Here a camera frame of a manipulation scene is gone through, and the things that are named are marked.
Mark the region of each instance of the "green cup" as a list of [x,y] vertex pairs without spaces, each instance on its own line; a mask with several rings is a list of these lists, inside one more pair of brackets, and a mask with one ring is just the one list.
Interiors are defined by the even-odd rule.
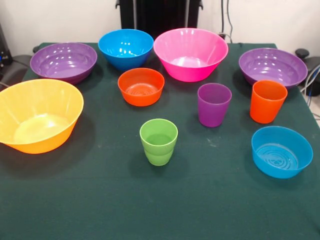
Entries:
[[163,166],[169,162],[177,142],[178,128],[171,121],[155,118],[140,128],[140,138],[149,162]]

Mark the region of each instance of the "cup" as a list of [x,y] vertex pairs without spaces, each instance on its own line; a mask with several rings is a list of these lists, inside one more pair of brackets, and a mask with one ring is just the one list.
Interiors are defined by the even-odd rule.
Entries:
[[272,80],[260,80],[253,84],[250,116],[260,124],[269,124],[277,116],[288,91],[284,85]]
[[169,162],[178,138],[178,128],[171,121],[155,118],[140,128],[140,138],[149,162],[163,166]]
[[206,127],[217,127],[223,122],[232,93],[219,83],[207,83],[198,89],[198,118]]

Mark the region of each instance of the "bowl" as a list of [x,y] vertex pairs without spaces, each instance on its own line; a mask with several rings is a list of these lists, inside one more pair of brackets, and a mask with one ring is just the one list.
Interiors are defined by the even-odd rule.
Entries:
[[127,71],[141,67],[154,45],[154,39],[136,29],[120,29],[104,35],[98,47],[116,69]]
[[251,139],[253,161],[266,175],[292,178],[312,161],[313,150],[298,132],[282,126],[266,126]]
[[308,74],[307,66],[300,58],[276,48],[249,50],[241,55],[239,66],[251,85],[268,79],[289,89],[301,83]]
[[81,92],[65,81],[35,79],[0,92],[0,143],[40,154],[62,145],[84,107]]
[[96,51],[79,42],[55,43],[37,51],[30,67],[41,78],[57,79],[70,84],[84,80],[97,62]]
[[165,78],[150,68],[134,68],[124,72],[118,79],[118,87],[124,100],[137,107],[145,107],[159,100]]
[[153,49],[168,74],[182,82],[207,78],[228,54],[219,35],[199,28],[166,31],[155,39]]

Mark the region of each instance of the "pink bowl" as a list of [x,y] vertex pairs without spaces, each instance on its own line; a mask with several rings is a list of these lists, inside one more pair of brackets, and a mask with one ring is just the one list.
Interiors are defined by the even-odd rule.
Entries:
[[199,28],[178,28],[162,33],[153,49],[171,77],[183,82],[207,78],[228,54],[217,34]]

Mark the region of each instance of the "bowl rim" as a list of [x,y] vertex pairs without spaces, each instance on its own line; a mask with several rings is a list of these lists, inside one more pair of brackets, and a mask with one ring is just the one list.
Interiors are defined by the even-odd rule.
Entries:
[[311,151],[311,157],[310,157],[310,159],[308,159],[307,164],[305,166],[303,166],[303,167],[298,167],[296,169],[282,169],[282,168],[278,168],[278,167],[276,167],[274,165],[268,164],[267,162],[264,161],[266,164],[268,164],[269,166],[271,166],[271,167],[273,167],[275,169],[280,169],[280,170],[283,170],[283,171],[291,171],[291,172],[301,171],[301,170],[305,169],[307,166],[309,166],[311,164],[312,159],[314,158],[314,151],[312,149],[312,146],[311,146],[310,142],[303,135],[301,135],[299,132],[297,132],[295,130],[292,130],[292,129],[288,128],[288,127],[284,127],[284,126],[276,126],[276,125],[275,126],[265,126],[265,127],[259,128],[257,131],[255,131],[255,133],[251,137],[251,149],[252,149],[252,151],[254,151],[256,153],[256,150],[254,149],[254,138],[256,137],[256,135],[260,131],[263,131],[265,129],[278,129],[278,130],[284,129],[286,131],[289,131],[289,132],[292,132],[294,134],[297,134],[300,138],[302,138],[307,143],[307,145],[309,147],[309,150]]
[[[130,94],[130,93],[126,92],[124,89],[122,89],[122,88],[120,87],[120,85],[119,85],[119,84],[120,84],[120,79],[122,79],[125,74],[127,74],[128,72],[137,72],[137,71],[140,71],[140,70],[147,70],[147,71],[149,71],[149,72],[154,72],[154,73],[156,73],[157,75],[159,75],[159,77],[160,77],[160,79],[161,79],[161,82],[162,82],[161,87],[160,87],[157,91],[155,91],[155,92],[153,92],[153,93],[151,93],[151,94],[148,94],[148,95],[133,95],[133,94]],[[118,78],[117,84],[118,84],[118,88],[120,89],[121,92],[124,92],[125,94],[130,95],[130,96],[133,96],[133,97],[135,97],[135,98],[144,98],[144,97],[146,97],[146,96],[152,96],[152,95],[158,94],[160,91],[162,91],[163,88],[164,88],[164,86],[165,86],[165,77],[161,74],[161,72],[159,72],[159,71],[157,71],[157,70],[154,70],[154,69],[152,69],[152,68],[148,68],[148,67],[137,67],[137,68],[129,69],[129,70],[125,71],[124,73],[122,73],[122,74],[119,76],[119,78]]]
[[241,69],[241,72],[245,75],[247,75],[248,77],[250,77],[252,80],[254,80],[254,82],[258,82],[258,81],[261,81],[263,79],[260,79],[260,80],[257,80],[255,78],[253,78],[250,74],[248,74],[244,68],[243,68],[243,65],[241,64],[241,60],[243,59],[243,57],[251,52],[255,52],[255,51],[258,51],[258,50],[271,50],[271,51],[275,51],[275,52],[282,52],[282,53],[285,53],[287,55],[291,55],[293,56],[295,59],[297,59],[298,61],[300,61],[300,63],[302,63],[305,68],[304,68],[304,77],[302,79],[300,79],[299,81],[295,82],[295,83],[287,83],[287,82],[284,82],[282,83],[285,87],[293,87],[293,86],[297,86],[298,84],[300,84],[303,80],[306,79],[307,75],[308,75],[308,68],[306,66],[306,64],[304,63],[304,61],[302,61],[299,57],[295,56],[294,54],[290,53],[290,52],[287,52],[287,51],[284,51],[284,50],[281,50],[281,49],[278,49],[278,48],[274,48],[274,47],[258,47],[258,48],[253,48],[253,49],[250,49],[248,51],[245,51],[243,54],[241,54],[241,56],[239,57],[239,60],[238,60],[238,65]]
[[[157,41],[159,41],[159,38],[164,36],[164,35],[167,35],[169,34],[170,32],[176,32],[176,31],[181,31],[181,30],[196,30],[196,31],[199,31],[199,32],[207,32],[207,33],[210,33],[212,35],[215,35],[217,37],[219,37],[219,39],[221,39],[222,43],[224,44],[224,46],[226,47],[226,51],[225,51],[225,54],[223,57],[221,57],[219,60],[215,61],[214,63],[211,63],[211,64],[206,64],[205,66],[201,66],[201,67],[195,67],[195,66],[188,66],[188,67],[183,67],[183,66],[179,66],[177,64],[173,64],[171,62],[168,62],[166,61],[165,59],[163,59],[162,57],[159,56],[159,54],[157,53],[157,50],[156,50],[156,45],[157,45]],[[165,31],[163,32],[162,34],[160,34],[155,40],[154,40],[154,44],[153,44],[153,50],[154,50],[154,53],[157,55],[157,57],[161,60],[161,61],[164,61],[168,64],[171,64],[173,66],[176,66],[176,67],[181,67],[181,68],[188,68],[188,69],[201,69],[201,68],[207,68],[207,67],[212,67],[216,64],[219,64],[221,63],[225,58],[226,56],[228,55],[228,52],[229,52],[229,46],[227,44],[227,42],[225,40],[223,40],[218,34],[216,34],[215,32],[212,32],[212,31],[209,31],[209,30],[206,30],[206,29],[202,29],[202,28],[194,28],[194,27],[181,27],[181,28],[176,28],[176,29],[172,29],[172,30],[168,30],[168,31]]]
[[74,117],[74,120],[72,122],[70,122],[62,131],[56,133],[56,134],[53,134],[49,137],[45,137],[41,140],[37,140],[37,141],[31,141],[31,142],[24,142],[24,143],[15,143],[15,142],[9,142],[9,141],[1,141],[0,140],[0,143],[3,143],[5,145],[14,145],[14,146],[22,146],[22,145],[29,145],[29,144],[36,144],[36,143],[40,143],[40,142],[43,142],[43,141],[46,141],[48,139],[51,139],[51,138],[54,138],[55,136],[61,134],[62,132],[64,132],[65,130],[67,130],[68,128],[70,128],[77,120],[78,118],[80,117],[81,113],[83,112],[84,110],[84,104],[85,104],[85,101],[84,101],[84,96],[83,94],[80,92],[80,90],[78,88],[76,88],[74,85],[72,85],[71,83],[68,83],[66,81],[62,81],[62,80],[58,80],[58,79],[51,79],[51,78],[39,78],[39,79],[32,79],[32,80],[27,80],[27,81],[23,81],[23,82],[19,82],[17,84],[14,84],[2,91],[0,91],[0,95],[1,94],[4,94],[5,92],[7,91],[14,91],[14,88],[16,88],[17,86],[21,86],[21,85],[32,85],[34,82],[59,82],[60,84],[62,85],[66,85],[66,86],[69,86],[71,87],[72,89],[75,90],[75,92],[80,96],[80,99],[81,99],[81,108],[80,108],[80,111],[79,113]]
[[[151,47],[150,47],[150,48],[147,48],[147,50],[146,50],[145,52],[143,52],[143,53],[141,53],[141,54],[139,54],[139,55],[137,55],[137,56],[125,56],[125,57],[120,57],[120,56],[111,55],[111,54],[109,54],[109,53],[107,53],[107,52],[105,52],[105,51],[102,50],[102,48],[100,47],[101,39],[103,39],[105,36],[107,36],[107,35],[109,35],[109,34],[112,34],[112,33],[115,33],[115,32],[123,32],[123,31],[141,32],[141,33],[145,34],[148,38],[150,38],[150,39],[152,40]],[[99,50],[100,50],[103,54],[105,54],[105,55],[107,55],[107,56],[109,56],[109,57],[112,57],[112,58],[118,58],[118,59],[134,59],[134,58],[138,58],[138,57],[140,57],[140,56],[143,56],[143,55],[149,53],[149,52],[152,50],[152,48],[154,47],[154,43],[155,43],[155,41],[154,41],[153,37],[152,37],[149,33],[145,32],[145,31],[141,31],[141,30],[138,30],[138,29],[132,29],[132,28],[123,28],[123,29],[117,29],[117,30],[114,30],[114,31],[110,31],[110,32],[104,34],[104,35],[99,39],[99,41],[98,41],[98,48],[99,48]]]
[[58,79],[58,80],[67,80],[67,81],[68,81],[68,79],[70,79],[70,78],[74,78],[74,77],[76,77],[76,76],[79,76],[79,75],[85,73],[86,71],[89,71],[89,70],[92,69],[92,68],[94,67],[94,65],[97,63],[98,54],[97,54],[96,50],[95,50],[93,47],[89,46],[88,44],[85,44],[85,43],[82,43],[82,42],[73,42],[73,41],[72,41],[72,42],[57,42],[57,43],[52,43],[52,44],[50,44],[50,45],[48,45],[48,46],[45,46],[45,47],[39,49],[39,50],[31,57],[31,59],[30,59],[30,68],[31,68],[31,70],[32,70],[35,74],[37,74],[38,76],[41,76],[41,77],[43,77],[43,78],[48,78],[48,79],[50,79],[50,78],[51,78],[50,76],[48,76],[48,75],[46,75],[46,74],[40,74],[38,71],[36,71],[36,70],[34,69],[33,64],[32,64],[32,63],[33,63],[33,60],[34,60],[35,56],[37,56],[37,54],[39,54],[39,53],[41,53],[42,51],[48,49],[49,47],[51,47],[51,46],[56,46],[56,45],[64,45],[64,44],[82,45],[82,46],[89,47],[89,49],[94,53],[94,59],[93,59],[94,61],[93,61],[93,64],[90,65],[90,67],[88,67],[87,69],[84,69],[81,73],[78,73],[77,75],[72,75],[72,76],[67,76],[67,77],[56,77],[55,79]]

